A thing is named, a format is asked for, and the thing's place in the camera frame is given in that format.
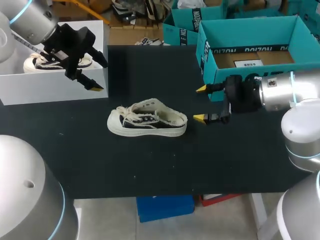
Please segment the black canvas sneaker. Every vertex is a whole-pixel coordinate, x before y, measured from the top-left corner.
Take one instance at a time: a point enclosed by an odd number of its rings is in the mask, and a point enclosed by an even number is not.
[[[185,133],[187,121],[187,116],[183,113],[151,98],[130,107],[119,106],[112,110],[107,126],[112,133],[125,137],[178,137]]]
[[[78,69],[93,69],[93,61],[89,55],[79,60]],[[61,63],[56,60],[48,61],[38,53],[33,53],[24,61],[23,71],[25,74],[47,73],[50,71],[64,70]]]
[[[155,46],[159,46],[159,45],[162,45],[162,42],[160,41],[159,38],[150,39],[150,38],[144,37],[143,39],[141,39],[141,41],[137,41],[134,45],[142,45],[142,46],[155,45]]]

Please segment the teal shoe box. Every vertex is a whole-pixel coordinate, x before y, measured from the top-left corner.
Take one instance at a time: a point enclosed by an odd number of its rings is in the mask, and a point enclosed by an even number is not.
[[[219,6],[178,9],[178,0],[175,0],[171,11],[176,27],[198,32],[201,20],[225,19],[227,8],[228,0],[220,0]]]
[[[300,16],[311,33],[320,39],[320,3],[315,0],[304,0],[301,5]]]
[[[253,63],[237,60],[230,63],[232,66],[218,67],[218,58],[239,57],[239,53],[260,59],[255,58]],[[320,68],[320,44],[299,16],[210,20],[200,24],[196,58],[204,83],[217,84],[230,75],[241,75],[245,80]],[[222,101],[223,92],[209,97],[213,102]]]
[[[163,22],[163,40],[170,45],[197,45],[198,33],[176,27],[170,14]]]

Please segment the shoe insole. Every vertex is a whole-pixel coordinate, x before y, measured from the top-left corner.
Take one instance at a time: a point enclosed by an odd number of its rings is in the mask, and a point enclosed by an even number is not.
[[[167,121],[175,126],[182,126],[185,124],[184,120],[174,112],[157,111],[156,114],[160,119]]]

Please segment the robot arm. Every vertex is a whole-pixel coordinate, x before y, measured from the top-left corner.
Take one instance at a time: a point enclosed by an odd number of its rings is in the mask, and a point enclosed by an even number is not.
[[[91,55],[102,67],[108,67],[103,53],[93,48],[96,36],[87,27],[76,31],[68,24],[59,26],[46,0],[0,0],[0,13],[0,33],[5,31],[5,35],[11,38],[9,25],[30,44],[43,44],[46,52],[43,56],[47,60],[59,61],[66,69],[65,75],[69,79],[77,80],[87,90],[103,89],[93,79],[82,74],[82,70],[77,69],[79,59],[83,58],[85,53]],[[3,39],[0,34],[0,50],[3,48]],[[0,62],[8,58],[7,52],[0,52]]]
[[[15,39],[9,24],[8,18],[0,12],[0,64],[10,58],[15,50]]]
[[[250,113],[261,108],[285,110],[281,129],[291,162],[298,168],[320,170],[320,69],[288,72],[242,81],[232,75],[223,83],[207,84],[198,93],[224,92],[220,114],[201,114],[202,123],[227,124],[231,114]]]

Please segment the black table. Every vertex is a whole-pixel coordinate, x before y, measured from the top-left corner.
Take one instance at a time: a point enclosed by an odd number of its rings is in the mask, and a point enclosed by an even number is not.
[[[284,112],[233,115],[228,125],[192,119],[221,107],[195,94],[203,85],[195,50],[110,46],[109,99],[1,106],[0,134],[34,146],[75,199],[281,192],[305,178],[287,156]],[[109,132],[112,109],[149,98],[188,116],[183,136]]]

